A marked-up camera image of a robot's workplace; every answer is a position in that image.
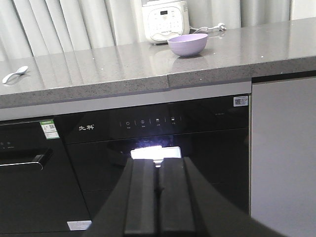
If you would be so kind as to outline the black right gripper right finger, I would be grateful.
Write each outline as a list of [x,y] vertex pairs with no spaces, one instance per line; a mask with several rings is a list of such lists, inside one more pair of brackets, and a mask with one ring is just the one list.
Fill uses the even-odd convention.
[[165,158],[159,169],[162,237],[259,237],[262,227],[218,193],[190,159]]

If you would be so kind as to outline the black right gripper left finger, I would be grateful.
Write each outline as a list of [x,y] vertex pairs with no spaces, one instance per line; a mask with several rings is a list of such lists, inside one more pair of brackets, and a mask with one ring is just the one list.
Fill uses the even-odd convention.
[[84,237],[155,237],[155,165],[151,159],[128,159],[106,203]]

